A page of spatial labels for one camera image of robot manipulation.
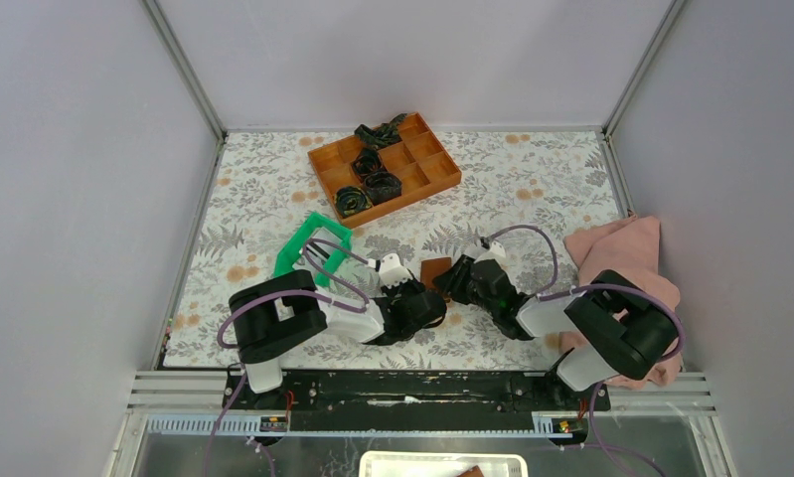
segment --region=pink towel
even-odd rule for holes
[[[660,255],[660,221],[654,217],[639,219],[631,216],[601,227],[580,231],[563,241],[572,261],[578,265],[578,282],[591,282],[602,270],[612,269],[631,281],[646,293],[659,298],[672,310],[681,301],[678,287],[658,274]],[[577,332],[560,333],[560,351],[566,351],[586,343]],[[671,350],[677,344],[672,343]],[[623,376],[608,380],[609,385],[642,389],[646,381],[665,386],[678,375],[681,369],[680,354],[658,363],[648,372],[644,381],[634,381]]]

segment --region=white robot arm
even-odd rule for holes
[[[428,291],[395,254],[371,260],[385,296],[366,303],[336,298],[314,284],[308,270],[295,270],[242,290],[230,298],[237,310],[258,300],[233,323],[250,388],[264,393],[282,384],[279,358],[319,333],[346,336],[367,345],[388,346],[436,326],[446,314],[443,298]],[[277,306],[281,300],[284,307]]]
[[[584,391],[617,375],[644,379],[678,336],[672,320],[650,300],[616,291],[638,288],[615,271],[604,270],[593,280],[593,288],[603,285],[604,290],[545,300],[517,291],[497,261],[504,256],[500,244],[483,240],[481,247],[467,250],[434,284],[459,303],[485,309],[511,339],[583,333],[589,344],[560,357],[552,369],[573,391]],[[619,313],[624,315],[616,320]]]

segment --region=white plastic container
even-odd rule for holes
[[[362,456],[360,477],[455,477],[477,465],[485,477],[528,477],[525,459],[516,454],[384,452]]]

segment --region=green 3d-printed part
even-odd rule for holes
[[[279,251],[279,255],[276,256],[276,265],[273,268],[273,276],[284,275],[294,270],[294,263],[300,259],[300,250],[303,249],[303,244],[321,227],[334,234],[340,240],[338,245],[350,249],[350,237],[353,232],[340,224],[330,221],[317,212],[313,212],[300,229],[294,233],[291,240]],[[331,254],[326,263],[324,263],[323,268],[330,273],[335,273],[347,255],[339,250],[330,251]],[[315,277],[315,283],[320,286],[327,286],[329,285],[329,278],[323,273],[318,273]]]

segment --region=floral patterned surface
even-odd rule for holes
[[[280,248],[310,211],[334,213],[307,151],[343,133],[234,133],[230,135],[209,201],[180,306],[171,324],[166,367],[225,367],[235,352],[216,344],[229,314],[228,298],[271,277]],[[479,235],[513,224],[535,224],[559,254],[556,289],[575,282],[562,238],[579,228],[619,218],[595,134],[554,132],[437,134],[461,169],[455,188],[353,231],[353,250],[370,257],[395,251],[419,276],[422,260],[451,256]],[[501,238],[504,265],[523,291],[552,275],[548,248],[526,231]],[[339,276],[379,294],[375,274],[345,261]],[[352,296],[333,285],[338,294]],[[232,327],[227,336],[234,341]],[[543,370],[556,351],[542,340],[511,341],[476,307],[451,303],[444,323],[405,343],[366,346],[321,334],[286,353],[284,368]]]

